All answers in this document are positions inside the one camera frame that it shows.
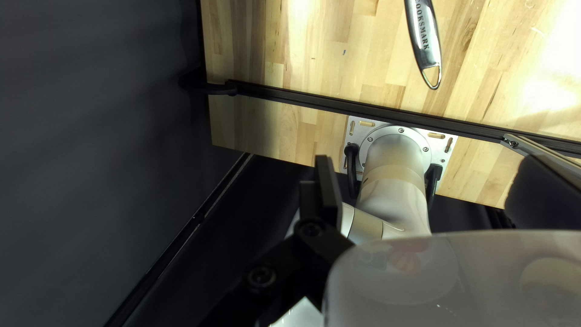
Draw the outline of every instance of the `mounting plate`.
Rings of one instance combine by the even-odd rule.
[[[428,152],[430,156],[424,156],[424,170],[430,164],[437,164],[442,166],[442,176],[444,176],[444,171],[448,166],[448,161],[452,155],[452,150],[456,145],[458,136],[452,134],[443,134],[435,131],[412,128],[406,126],[399,126],[396,124],[391,124],[389,122],[381,122],[379,120],[371,120],[360,118],[356,116],[349,116],[347,121],[347,129],[345,131],[345,141],[343,142],[343,147],[345,148],[347,144],[355,143],[359,145],[360,155],[357,156],[357,180],[361,180],[363,175],[363,165],[365,164],[365,156],[367,155],[367,149],[372,141],[368,141],[367,138],[377,138],[386,134],[393,133],[395,129],[403,129],[402,134],[411,137],[418,145],[424,147],[427,144]],[[342,155],[340,172],[347,173],[347,158],[345,154]]]

